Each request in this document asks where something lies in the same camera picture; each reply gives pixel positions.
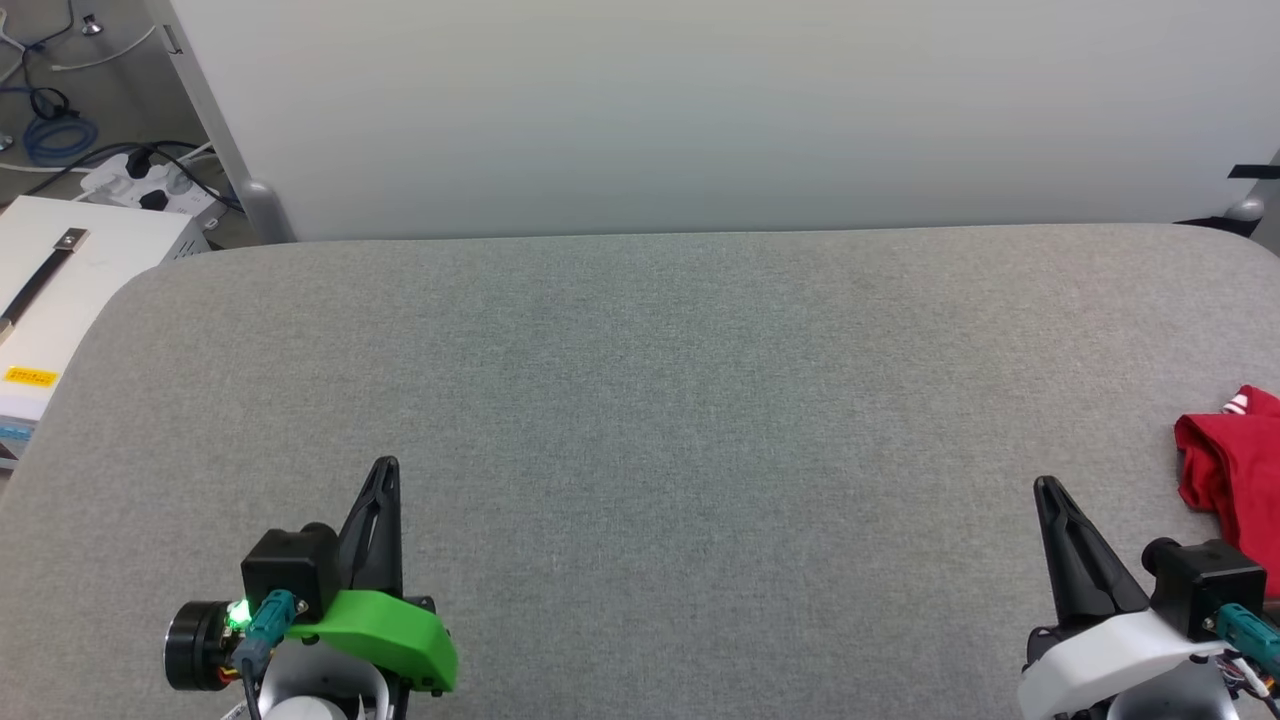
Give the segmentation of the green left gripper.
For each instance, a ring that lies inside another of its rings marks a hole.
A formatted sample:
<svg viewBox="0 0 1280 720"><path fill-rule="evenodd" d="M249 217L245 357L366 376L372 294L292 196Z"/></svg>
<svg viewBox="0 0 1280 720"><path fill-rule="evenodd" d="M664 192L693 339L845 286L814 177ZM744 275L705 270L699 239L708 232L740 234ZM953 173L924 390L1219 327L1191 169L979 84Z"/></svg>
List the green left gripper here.
<svg viewBox="0 0 1280 720"><path fill-rule="evenodd" d="M323 619L296 623L291 641L320 643L396 674L416 692L451 693L458 655L443 621L404 597L401 465L379 457L339 533L340 584Z"/></svg>

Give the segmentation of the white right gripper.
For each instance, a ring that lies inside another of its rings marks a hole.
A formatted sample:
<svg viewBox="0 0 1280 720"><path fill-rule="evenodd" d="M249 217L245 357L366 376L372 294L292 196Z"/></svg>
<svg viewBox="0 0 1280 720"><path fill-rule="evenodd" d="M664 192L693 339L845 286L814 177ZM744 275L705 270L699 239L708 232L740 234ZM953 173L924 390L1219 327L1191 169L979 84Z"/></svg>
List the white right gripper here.
<svg viewBox="0 0 1280 720"><path fill-rule="evenodd" d="M1189 641L1147 610L1149 596L1060 479L1036 478L1033 495L1059 625L1093 628L1021 674L1023 717L1071 717L1100 703L1106 719L1236 717L1215 661L1226 646Z"/></svg>

